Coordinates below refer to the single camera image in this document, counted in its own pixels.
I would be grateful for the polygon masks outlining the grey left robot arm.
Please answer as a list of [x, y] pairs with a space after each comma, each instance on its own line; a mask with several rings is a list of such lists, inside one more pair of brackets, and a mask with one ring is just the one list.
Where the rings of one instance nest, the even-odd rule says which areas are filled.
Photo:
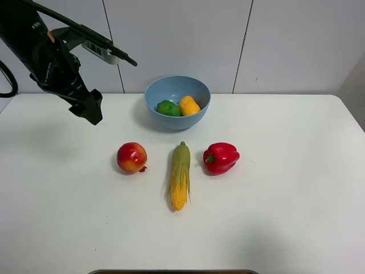
[[40, 89], [65, 100], [69, 111], [93, 125], [103, 119], [101, 93], [87, 90], [78, 58], [48, 31], [35, 9], [20, 1], [1, 1], [1, 40]]

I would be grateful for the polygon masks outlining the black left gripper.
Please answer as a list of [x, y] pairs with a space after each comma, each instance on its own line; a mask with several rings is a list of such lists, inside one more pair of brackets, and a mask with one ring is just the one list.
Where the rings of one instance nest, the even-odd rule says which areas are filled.
[[69, 108], [71, 113], [93, 125], [103, 119], [102, 94], [86, 89], [79, 66], [64, 44], [49, 37], [19, 38], [17, 54], [43, 91], [75, 103]]

